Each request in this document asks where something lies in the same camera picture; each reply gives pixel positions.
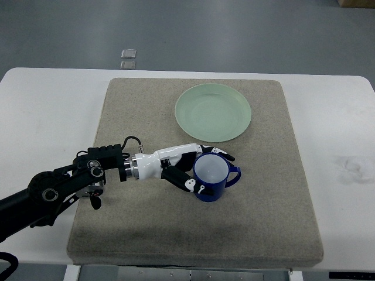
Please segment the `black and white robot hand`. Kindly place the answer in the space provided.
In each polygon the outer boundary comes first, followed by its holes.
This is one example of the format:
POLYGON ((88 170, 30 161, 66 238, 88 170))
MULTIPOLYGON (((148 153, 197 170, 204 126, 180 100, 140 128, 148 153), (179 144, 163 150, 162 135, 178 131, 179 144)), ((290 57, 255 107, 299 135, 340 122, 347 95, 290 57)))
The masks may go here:
POLYGON ((204 153, 219 154, 231 166, 235 161, 232 155, 217 147, 197 143, 160 149, 152 154, 139 152, 130 156, 124 153, 123 157, 127 176, 137 180, 163 179, 185 192, 196 194, 200 188, 194 179, 193 165, 204 153))

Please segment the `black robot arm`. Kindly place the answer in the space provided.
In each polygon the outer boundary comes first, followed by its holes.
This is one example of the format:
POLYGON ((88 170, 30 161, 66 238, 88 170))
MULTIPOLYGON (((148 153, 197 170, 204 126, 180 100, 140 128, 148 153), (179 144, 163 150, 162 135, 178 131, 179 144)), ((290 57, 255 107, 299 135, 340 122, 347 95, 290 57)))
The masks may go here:
POLYGON ((35 175, 28 187, 1 200, 1 241, 26 227, 52 226, 56 218, 80 198, 97 210, 106 183, 105 171, 117 169, 120 180, 130 174, 125 145, 80 151, 71 165, 35 175))

